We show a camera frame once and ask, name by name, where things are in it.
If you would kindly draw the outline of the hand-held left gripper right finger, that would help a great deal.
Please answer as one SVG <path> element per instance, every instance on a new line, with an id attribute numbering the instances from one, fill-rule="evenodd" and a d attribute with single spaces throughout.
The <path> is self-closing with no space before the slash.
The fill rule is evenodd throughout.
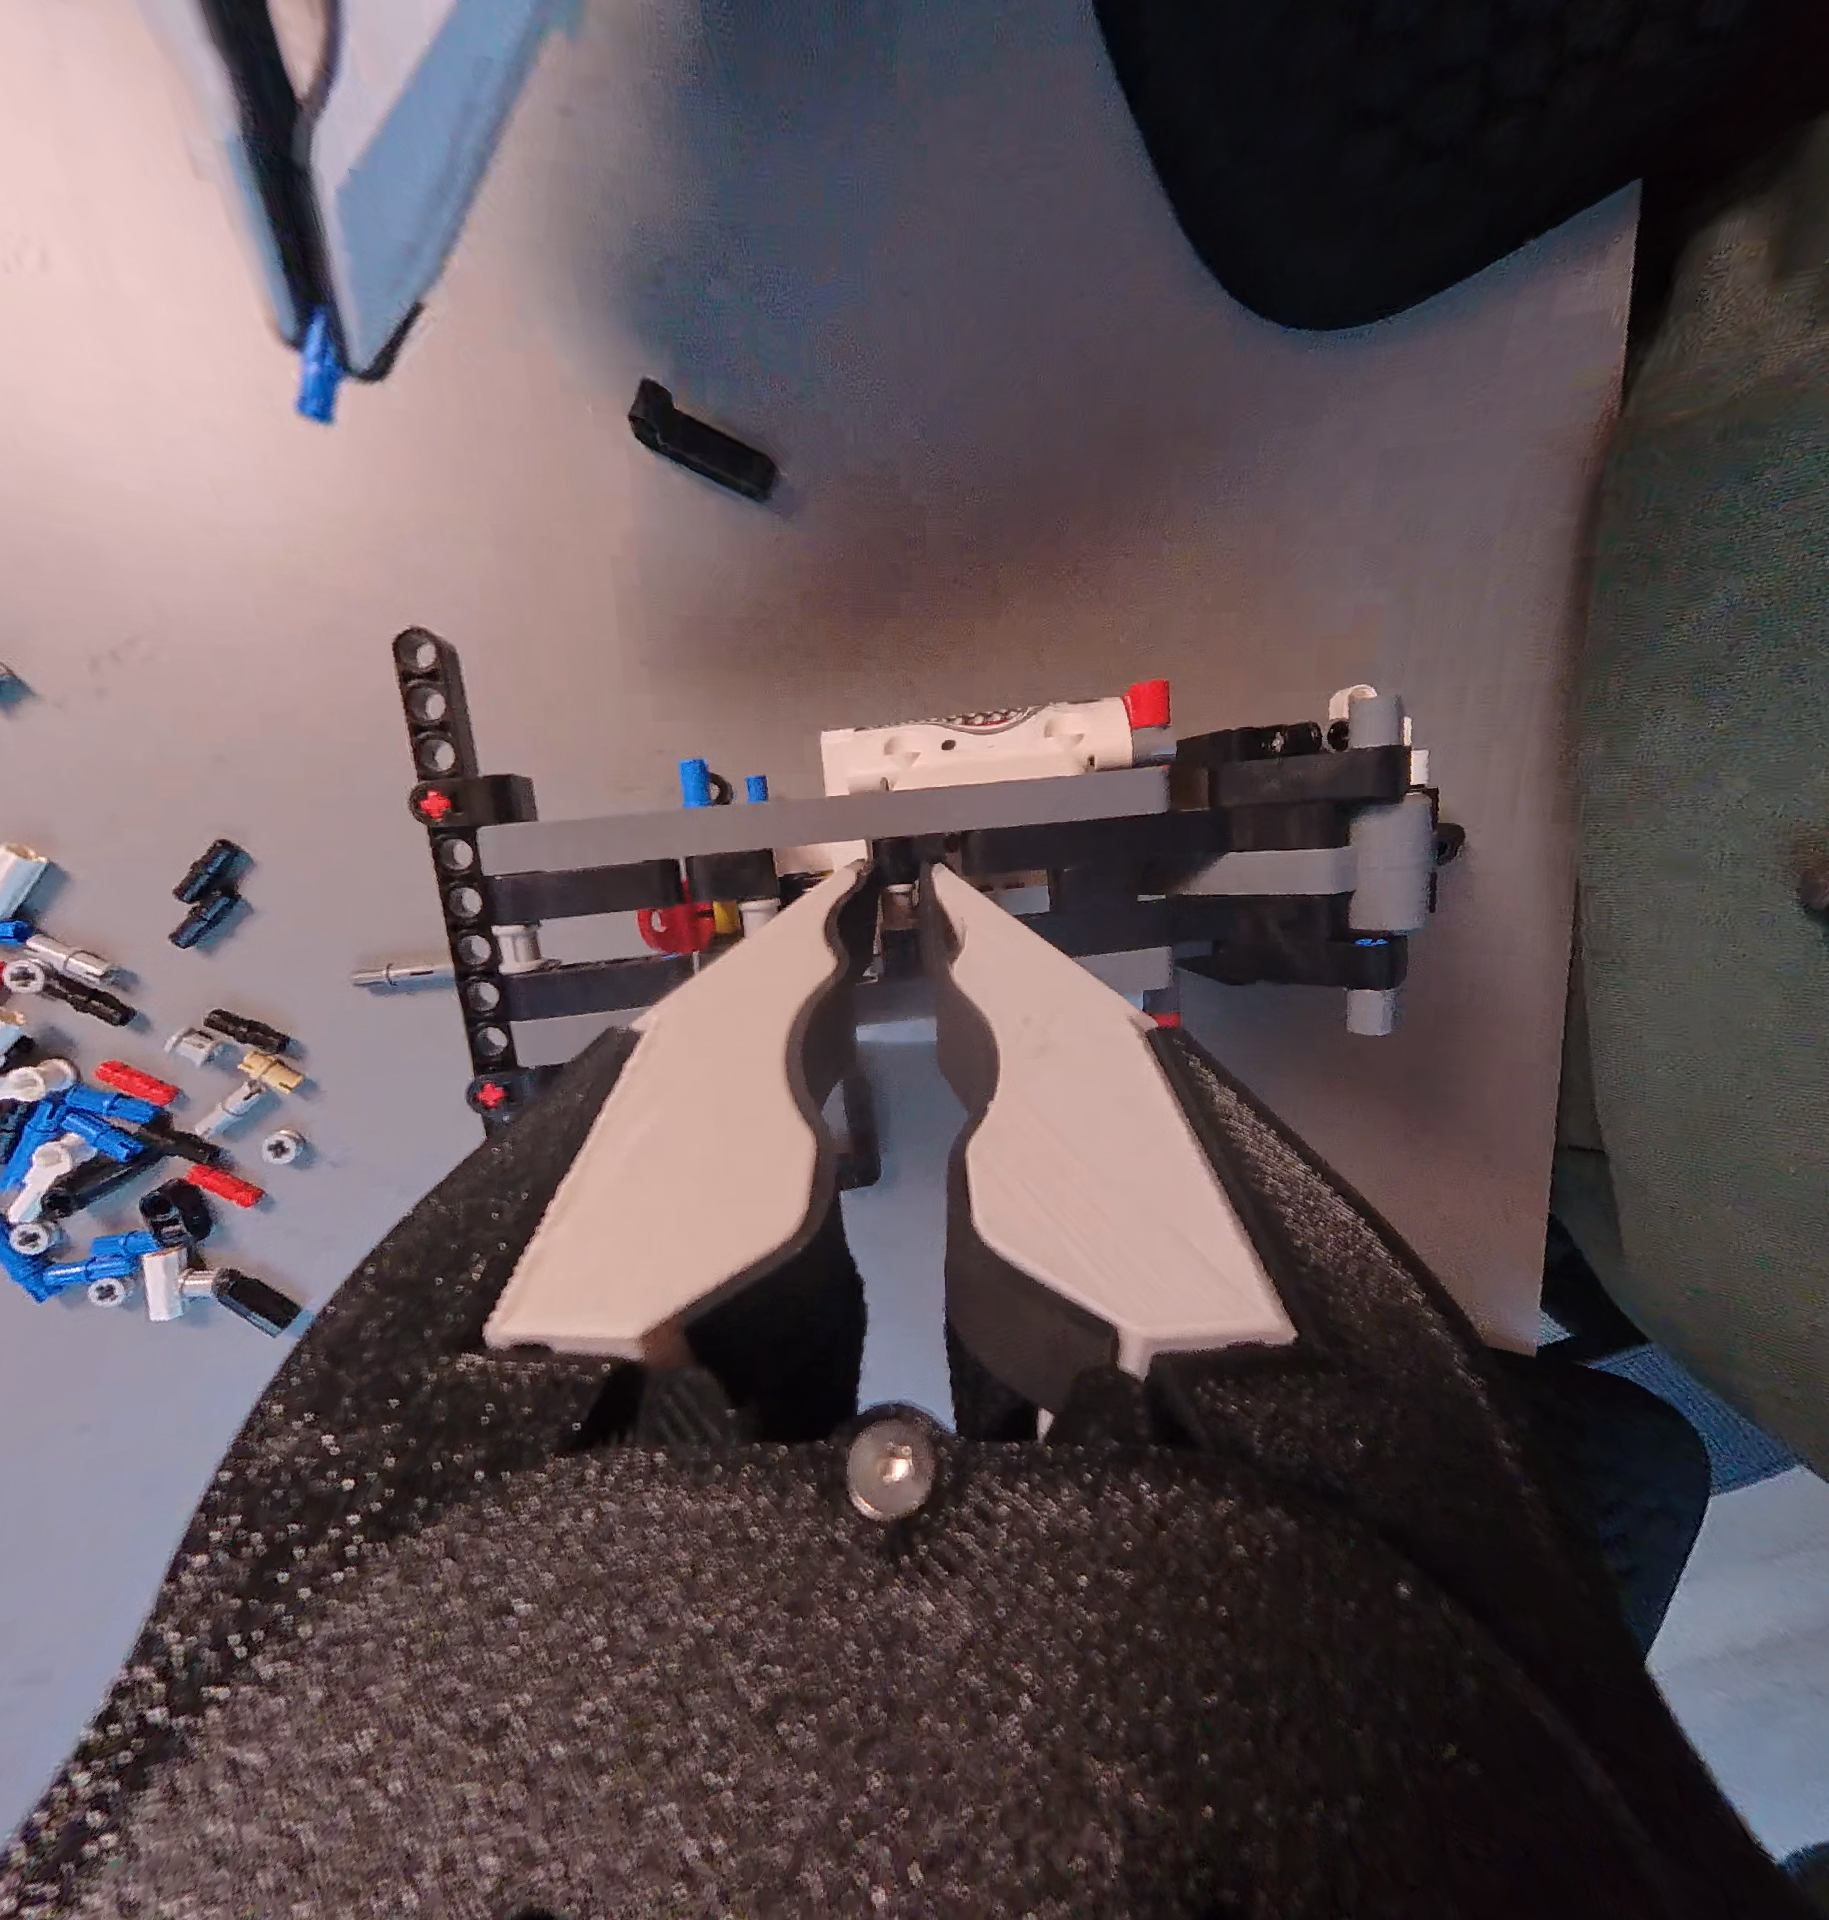
<path id="1" fill-rule="evenodd" d="M 946 1323 L 1023 1401 L 1284 1351 L 1293 1318 L 1156 1028 L 951 866 L 922 881 L 951 1150 Z"/>

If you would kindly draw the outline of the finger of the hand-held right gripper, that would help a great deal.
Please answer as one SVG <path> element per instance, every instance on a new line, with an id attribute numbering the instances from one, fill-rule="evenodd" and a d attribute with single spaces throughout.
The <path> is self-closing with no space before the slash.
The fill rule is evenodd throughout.
<path id="1" fill-rule="evenodd" d="M 388 369 L 577 4 L 269 4 L 269 224 L 304 369 Z"/>
<path id="2" fill-rule="evenodd" d="M 330 295 L 278 4 L 141 4 L 141 19 L 188 88 L 275 331 L 309 331 Z"/>

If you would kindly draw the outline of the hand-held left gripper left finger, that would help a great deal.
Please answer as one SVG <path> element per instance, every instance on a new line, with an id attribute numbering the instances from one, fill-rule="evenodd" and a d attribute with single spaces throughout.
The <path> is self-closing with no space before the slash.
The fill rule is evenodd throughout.
<path id="1" fill-rule="evenodd" d="M 663 1362 L 828 1221 L 877 875 L 837 866 L 657 1000 L 525 1245 L 484 1345 Z"/>

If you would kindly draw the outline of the toy brick vehicle model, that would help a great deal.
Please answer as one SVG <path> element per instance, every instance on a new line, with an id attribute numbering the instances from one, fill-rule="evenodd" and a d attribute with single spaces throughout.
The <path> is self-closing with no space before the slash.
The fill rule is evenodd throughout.
<path id="1" fill-rule="evenodd" d="M 725 958 L 844 864 L 877 875 L 866 984 L 917 970 L 930 866 L 1003 899 L 1081 963 L 1150 967 L 1123 992 L 1174 1028 L 1173 973 L 1341 995 L 1392 1029 L 1436 875 L 1468 848 L 1408 702 L 1341 687 L 1316 724 L 1174 733 L 1173 684 L 823 733 L 815 797 L 730 783 L 705 755 L 680 804 L 539 823 L 531 780 L 479 764 L 463 664 L 425 629 L 393 640 L 415 783 L 463 1019 L 467 1108 L 501 1128 L 558 1076 L 545 1024 L 621 1024 Z"/>

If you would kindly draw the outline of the grey desk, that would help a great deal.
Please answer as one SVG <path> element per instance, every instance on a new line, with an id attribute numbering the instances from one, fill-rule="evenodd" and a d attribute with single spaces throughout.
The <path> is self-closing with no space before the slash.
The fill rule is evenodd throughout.
<path id="1" fill-rule="evenodd" d="M 1569 942 L 1579 548 L 1621 401 L 1615 194 L 1365 331 L 1198 266 L 1088 4 L 586 4 L 388 382 L 297 420 L 137 4 L 0 4 L 0 842 L 52 925 L 304 1046 L 231 1259 L 327 1302 L 479 1137 L 393 636 L 463 653 L 546 823 L 677 764 L 816 796 L 816 733 L 1173 679 L 1184 729 L 1394 687 L 1468 857 L 1392 1041 L 1192 1028 L 1526 1345 Z M 639 382 L 764 447 L 647 454 Z"/>

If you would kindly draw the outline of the black brick connector piece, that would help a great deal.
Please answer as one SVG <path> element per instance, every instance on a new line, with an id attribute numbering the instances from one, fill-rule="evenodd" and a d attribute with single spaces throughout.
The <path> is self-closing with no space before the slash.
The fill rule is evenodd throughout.
<path id="1" fill-rule="evenodd" d="M 780 468 L 764 447 L 680 411 L 669 387 L 649 377 L 635 387 L 629 427 L 647 454 L 739 497 L 768 502 L 780 483 Z"/>

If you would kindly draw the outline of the pile of small brick parts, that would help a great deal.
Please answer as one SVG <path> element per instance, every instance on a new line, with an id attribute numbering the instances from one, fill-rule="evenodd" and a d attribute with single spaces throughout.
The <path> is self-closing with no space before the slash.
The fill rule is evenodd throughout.
<path id="1" fill-rule="evenodd" d="M 0 1278 L 39 1308 L 297 1332 L 304 1303 L 216 1240 L 265 1204 L 257 1170 L 316 1157 L 278 1117 L 304 1046 L 231 1006 L 148 1019 L 141 973 L 52 925 L 64 887 L 47 848 L 0 842 Z"/>

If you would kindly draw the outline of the person's green sweater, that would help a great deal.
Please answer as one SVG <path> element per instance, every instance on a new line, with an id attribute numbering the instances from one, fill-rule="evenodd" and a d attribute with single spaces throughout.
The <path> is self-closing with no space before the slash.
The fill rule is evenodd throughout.
<path id="1" fill-rule="evenodd" d="M 1607 447 L 1552 1212 L 1829 1482 L 1829 113 L 1696 208 Z"/>

